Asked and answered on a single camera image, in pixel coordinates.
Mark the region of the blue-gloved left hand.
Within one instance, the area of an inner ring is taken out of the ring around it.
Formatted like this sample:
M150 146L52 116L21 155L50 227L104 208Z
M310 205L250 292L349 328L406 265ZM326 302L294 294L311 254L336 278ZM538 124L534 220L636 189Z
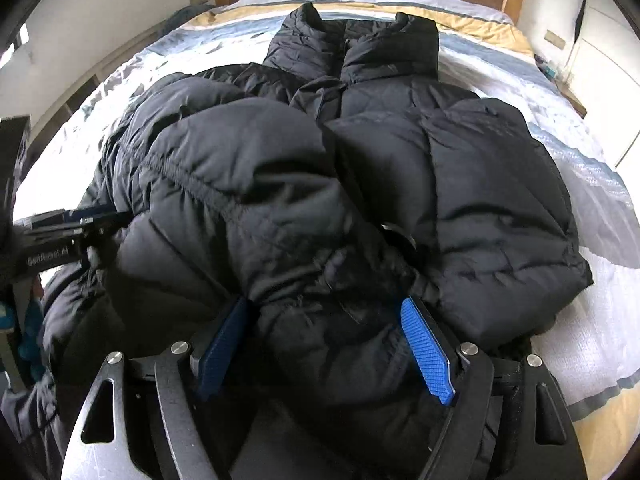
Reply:
M42 297L38 274L1 289L1 370L14 391L30 388L44 371Z

